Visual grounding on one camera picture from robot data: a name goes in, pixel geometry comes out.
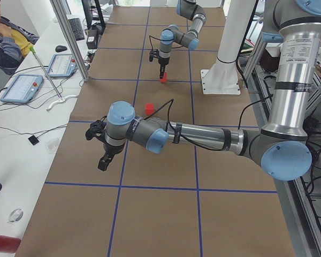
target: red cylinder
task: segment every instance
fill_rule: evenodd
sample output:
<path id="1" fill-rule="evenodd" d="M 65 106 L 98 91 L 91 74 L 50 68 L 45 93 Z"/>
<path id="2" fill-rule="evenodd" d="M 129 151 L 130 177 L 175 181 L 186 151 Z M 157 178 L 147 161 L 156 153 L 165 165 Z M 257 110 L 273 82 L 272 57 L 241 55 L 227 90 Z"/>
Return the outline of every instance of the red cylinder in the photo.
<path id="1" fill-rule="evenodd" d="M 15 237 L 6 237 L 0 235 L 0 253 L 15 253 L 21 240 Z"/>

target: blue jacket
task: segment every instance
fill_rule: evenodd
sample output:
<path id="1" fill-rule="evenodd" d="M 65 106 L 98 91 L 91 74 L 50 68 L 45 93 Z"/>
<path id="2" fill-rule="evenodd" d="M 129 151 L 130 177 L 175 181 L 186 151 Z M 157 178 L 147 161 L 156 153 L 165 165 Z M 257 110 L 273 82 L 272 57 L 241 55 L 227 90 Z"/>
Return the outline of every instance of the blue jacket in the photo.
<path id="1" fill-rule="evenodd" d="M 19 31 L 32 44 L 35 44 L 39 39 L 38 36 L 27 32 L 4 17 L 1 17 L 0 22 Z M 6 74 L 11 75 L 15 72 L 23 59 L 21 50 L 14 39 L 0 36 L 0 68 Z"/>

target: person's hand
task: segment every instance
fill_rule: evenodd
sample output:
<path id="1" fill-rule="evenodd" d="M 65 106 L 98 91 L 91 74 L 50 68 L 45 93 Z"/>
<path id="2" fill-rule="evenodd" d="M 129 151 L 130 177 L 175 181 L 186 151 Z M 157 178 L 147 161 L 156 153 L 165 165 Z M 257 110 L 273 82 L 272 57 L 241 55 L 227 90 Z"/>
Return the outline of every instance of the person's hand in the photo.
<path id="1" fill-rule="evenodd" d="M 11 27 L 6 26 L 5 24 L 0 23 L 0 34 L 1 34 L 2 36 L 12 37 L 11 32 L 12 32 L 12 28 L 11 28 Z"/>

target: black mouse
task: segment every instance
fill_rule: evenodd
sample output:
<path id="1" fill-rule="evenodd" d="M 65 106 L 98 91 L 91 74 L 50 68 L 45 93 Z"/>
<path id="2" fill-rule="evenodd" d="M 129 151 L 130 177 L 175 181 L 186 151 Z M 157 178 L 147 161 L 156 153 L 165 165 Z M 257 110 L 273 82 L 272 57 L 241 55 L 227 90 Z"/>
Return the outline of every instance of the black mouse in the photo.
<path id="1" fill-rule="evenodd" d="M 55 51 L 56 52 L 63 52 L 67 50 L 68 48 L 66 46 L 56 46 Z"/>

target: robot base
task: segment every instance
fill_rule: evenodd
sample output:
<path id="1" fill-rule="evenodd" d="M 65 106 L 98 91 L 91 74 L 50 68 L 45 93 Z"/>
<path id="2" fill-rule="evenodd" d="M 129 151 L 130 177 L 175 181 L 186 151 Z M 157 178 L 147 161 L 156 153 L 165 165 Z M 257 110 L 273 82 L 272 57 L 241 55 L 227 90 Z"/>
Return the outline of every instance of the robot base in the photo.
<path id="1" fill-rule="evenodd" d="M 203 94 L 240 95 L 238 75 L 234 64 L 215 63 L 210 70 L 201 70 Z"/>

